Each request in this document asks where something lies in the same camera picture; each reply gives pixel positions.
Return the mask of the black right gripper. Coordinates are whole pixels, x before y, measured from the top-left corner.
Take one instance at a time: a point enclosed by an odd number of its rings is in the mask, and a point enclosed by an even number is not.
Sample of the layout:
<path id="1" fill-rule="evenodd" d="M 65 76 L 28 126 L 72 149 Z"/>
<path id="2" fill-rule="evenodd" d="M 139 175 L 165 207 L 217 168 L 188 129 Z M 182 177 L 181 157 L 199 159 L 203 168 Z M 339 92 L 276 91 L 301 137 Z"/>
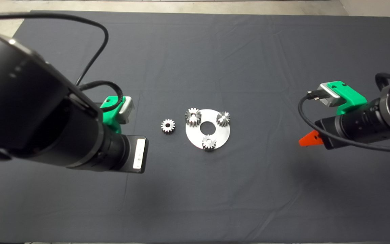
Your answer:
<path id="1" fill-rule="evenodd" d="M 341 127 L 337 128 L 335 117 L 323 118 L 315 121 L 315 125 L 322 128 L 324 131 L 331 133 L 337 137 L 343 136 Z M 333 150 L 336 148 L 342 148 L 345 146 L 344 143 L 327 137 L 316 130 L 312 130 L 305 136 L 299 139 L 299 145 L 302 147 L 324 145 L 327 150 Z"/>

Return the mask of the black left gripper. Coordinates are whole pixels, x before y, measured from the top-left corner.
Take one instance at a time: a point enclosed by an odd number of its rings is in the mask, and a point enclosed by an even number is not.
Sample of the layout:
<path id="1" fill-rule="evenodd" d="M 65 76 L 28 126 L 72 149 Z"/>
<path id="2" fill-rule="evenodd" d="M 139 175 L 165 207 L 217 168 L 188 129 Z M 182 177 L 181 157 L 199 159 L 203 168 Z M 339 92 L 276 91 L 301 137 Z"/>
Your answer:
<path id="1" fill-rule="evenodd" d="M 142 174 L 147 165 L 149 140 L 145 136 L 122 135 L 124 154 L 119 165 L 119 171 Z"/>

